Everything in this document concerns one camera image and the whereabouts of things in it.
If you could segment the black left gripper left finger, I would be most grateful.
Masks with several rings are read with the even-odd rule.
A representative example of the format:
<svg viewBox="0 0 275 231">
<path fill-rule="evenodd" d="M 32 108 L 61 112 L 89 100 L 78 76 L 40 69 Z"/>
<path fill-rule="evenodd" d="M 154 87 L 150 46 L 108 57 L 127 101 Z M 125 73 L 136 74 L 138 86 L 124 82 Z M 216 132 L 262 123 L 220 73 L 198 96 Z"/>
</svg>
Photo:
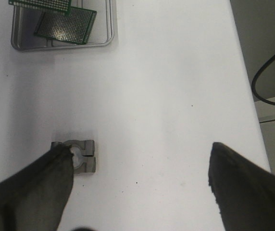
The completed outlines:
<svg viewBox="0 0 275 231">
<path fill-rule="evenodd" d="M 0 182 L 0 231 L 55 231 L 70 197 L 70 148 L 58 145 Z"/>
</svg>

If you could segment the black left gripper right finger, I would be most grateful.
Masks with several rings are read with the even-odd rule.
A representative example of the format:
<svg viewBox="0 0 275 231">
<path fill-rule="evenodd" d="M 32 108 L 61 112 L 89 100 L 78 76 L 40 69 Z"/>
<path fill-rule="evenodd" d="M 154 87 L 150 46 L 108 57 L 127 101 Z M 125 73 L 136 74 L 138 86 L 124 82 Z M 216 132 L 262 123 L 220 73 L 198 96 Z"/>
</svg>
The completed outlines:
<svg viewBox="0 0 275 231">
<path fill-rule="evenodd" d="M 275 231 L 275 175 L 215 142 L 208 177 L 226 231 Z"/>
</svg>

